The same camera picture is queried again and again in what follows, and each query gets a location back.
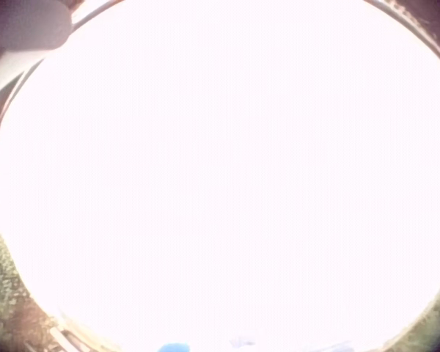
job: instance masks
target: bright light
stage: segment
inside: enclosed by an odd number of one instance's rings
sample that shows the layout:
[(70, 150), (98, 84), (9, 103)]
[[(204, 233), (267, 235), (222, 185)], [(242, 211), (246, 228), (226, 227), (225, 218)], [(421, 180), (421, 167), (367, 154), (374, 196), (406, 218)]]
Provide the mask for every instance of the bright light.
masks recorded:
[(440, 287), (440, 61), (363, 1), (117, 5), (7, 112), (0, 229), (127, 352), (373, 347)]

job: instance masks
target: gray object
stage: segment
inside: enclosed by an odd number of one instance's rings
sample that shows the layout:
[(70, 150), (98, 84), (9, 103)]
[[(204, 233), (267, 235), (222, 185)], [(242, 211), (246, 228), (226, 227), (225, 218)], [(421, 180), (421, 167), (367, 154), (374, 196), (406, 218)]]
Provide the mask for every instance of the gray object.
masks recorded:
[(0, 1), (0, 91), (72, 32), (68, 7), (57, 0)]

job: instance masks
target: blue object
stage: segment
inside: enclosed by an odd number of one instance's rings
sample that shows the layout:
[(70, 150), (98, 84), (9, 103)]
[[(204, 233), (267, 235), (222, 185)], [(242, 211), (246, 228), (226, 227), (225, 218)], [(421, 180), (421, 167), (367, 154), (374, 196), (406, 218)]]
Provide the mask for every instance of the blue object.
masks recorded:
[(182, 343), (169, 343), (158, 350), (158, 352), (189, 352), (188, 345)]

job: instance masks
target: overexposed sky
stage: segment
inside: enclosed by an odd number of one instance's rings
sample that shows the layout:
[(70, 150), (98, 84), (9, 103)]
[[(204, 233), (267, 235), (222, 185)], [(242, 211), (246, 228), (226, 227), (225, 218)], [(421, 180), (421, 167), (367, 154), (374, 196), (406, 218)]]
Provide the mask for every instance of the overexposed sky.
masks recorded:
[(11, 105), (0, 197), (31, 291), (127, 352), (381, 342), (440, 285), (440, 61), (363, 1), (128, 1)]

